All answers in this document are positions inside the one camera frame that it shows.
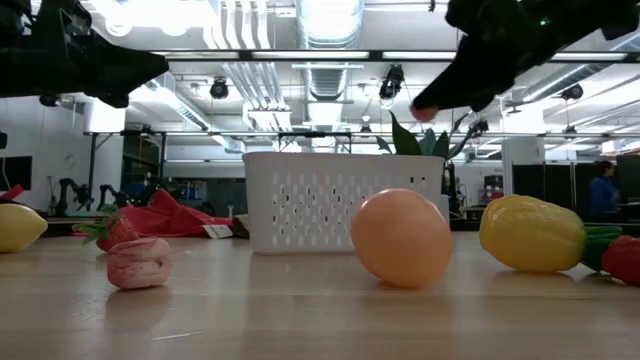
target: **red cloth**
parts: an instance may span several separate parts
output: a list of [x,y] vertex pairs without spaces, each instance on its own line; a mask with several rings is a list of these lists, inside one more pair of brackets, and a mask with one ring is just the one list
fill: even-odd
[[17,198],[23,192],[24,192],[24,189],[22,188],[22,186],[21,185],[16,185],[13,188],[11,188],[11,190],[7,191],[6,193],[4,193],[0,197],[3,198],[3,199],[6,199],[6,200],[13,200],[13,199]]
[[145,207],[128,205],[119,210],[141,237],[208,237],[202,225],[232,225],[228,218],[212,218],[180,205],[164,189]]

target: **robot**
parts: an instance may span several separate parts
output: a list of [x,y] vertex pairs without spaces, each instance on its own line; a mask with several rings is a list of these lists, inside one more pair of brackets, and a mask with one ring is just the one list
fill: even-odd
[[453,62],[412,103],[419,120],[438,110],[487,107],[515,78],[600,30],[613,40],[638,28],[637,0],[451,0],[449,25],[465,33]]
[[84,92],[126,108],[130,92],[169,70],[163,56],[112,45],[91,22],[78,0],[42,0],[37,16],[30,0],[0,0],[0,97],[40,95],[53,107],[59,94]]

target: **white paper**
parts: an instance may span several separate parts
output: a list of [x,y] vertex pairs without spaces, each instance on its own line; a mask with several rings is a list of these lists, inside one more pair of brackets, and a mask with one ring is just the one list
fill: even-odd
[[226,225],[202,225],[212,239],[232,237],[233,232]]

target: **basket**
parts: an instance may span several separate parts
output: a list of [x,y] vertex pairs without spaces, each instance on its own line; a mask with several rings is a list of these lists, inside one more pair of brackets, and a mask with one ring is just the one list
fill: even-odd
[[410,189],[440,204],[438,157],[254,152],[242,158],[256,253],[352,252],[355,208],[384,189]]

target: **lemon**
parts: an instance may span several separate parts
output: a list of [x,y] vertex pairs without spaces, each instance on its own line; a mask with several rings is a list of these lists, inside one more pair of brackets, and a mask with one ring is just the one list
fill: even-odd
[[492,201],[480,224],[482,247],[516,270],[569,270],[580,262],[586,237],[576,213],[529,196]]
[[14,252],[28,247],[47,227],[47,222],[26,206],[0,205],[0,252]]

